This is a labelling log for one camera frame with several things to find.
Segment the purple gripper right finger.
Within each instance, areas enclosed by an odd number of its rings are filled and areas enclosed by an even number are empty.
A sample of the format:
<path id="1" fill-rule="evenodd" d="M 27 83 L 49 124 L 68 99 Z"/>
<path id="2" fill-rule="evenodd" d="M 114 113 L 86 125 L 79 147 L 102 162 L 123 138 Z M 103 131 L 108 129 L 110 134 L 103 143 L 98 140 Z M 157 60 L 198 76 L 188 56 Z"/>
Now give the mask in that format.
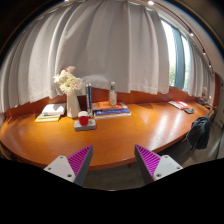
<path id="1" fill-rule="evenodd" d="M 140 145 L 135 145 L 134 154 L 145 184 L 152 183 L 182 169 L 169 155 L 160 156 Z"/>

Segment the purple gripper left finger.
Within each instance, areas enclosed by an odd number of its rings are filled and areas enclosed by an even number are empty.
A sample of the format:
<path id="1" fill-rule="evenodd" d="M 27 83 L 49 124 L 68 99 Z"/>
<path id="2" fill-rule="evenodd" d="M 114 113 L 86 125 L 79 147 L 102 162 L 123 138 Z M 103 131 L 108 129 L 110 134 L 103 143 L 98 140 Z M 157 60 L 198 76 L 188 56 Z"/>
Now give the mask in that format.
<path id="1" fill-rule="evenodd" d="M 56 176 L 68 180 L 76 185 L 84 184 L 88 168 L 93 156 L 93 146 L 86 146 L 73 154 L 66 156 L 58 156 L 48 166 L 44 168 Z"/>

